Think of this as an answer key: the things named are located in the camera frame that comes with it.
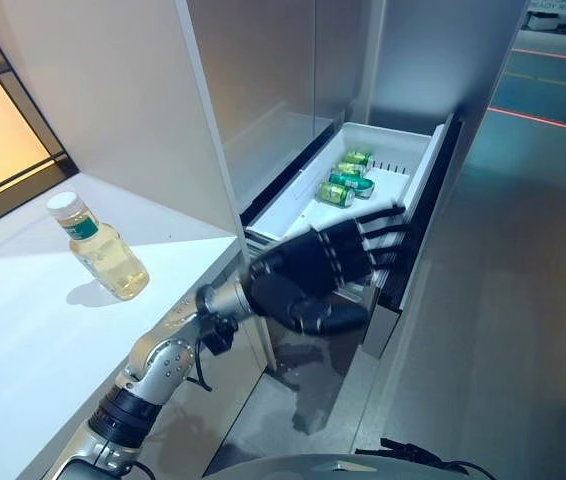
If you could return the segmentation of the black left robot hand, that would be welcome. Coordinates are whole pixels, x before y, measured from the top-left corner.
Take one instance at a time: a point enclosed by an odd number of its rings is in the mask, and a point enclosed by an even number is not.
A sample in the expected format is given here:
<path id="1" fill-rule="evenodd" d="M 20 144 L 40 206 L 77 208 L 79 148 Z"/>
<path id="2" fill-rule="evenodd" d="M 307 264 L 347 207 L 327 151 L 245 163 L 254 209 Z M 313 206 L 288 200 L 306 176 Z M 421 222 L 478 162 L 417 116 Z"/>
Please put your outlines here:
<path id="1" fill-rule="evenodd" d="M 406 207 L 393 204 L 324 229 L 281 242 L 254 258 L 241 278 L 254 311 L 290 331 L 329 336 L 363 327 L 368 310 L 359 304 L 335 304 L 328 296 L 376 271 L 395 269 L 406 248 L 372 248 L 369 241 L 405 233 L 411 225 Z"/>

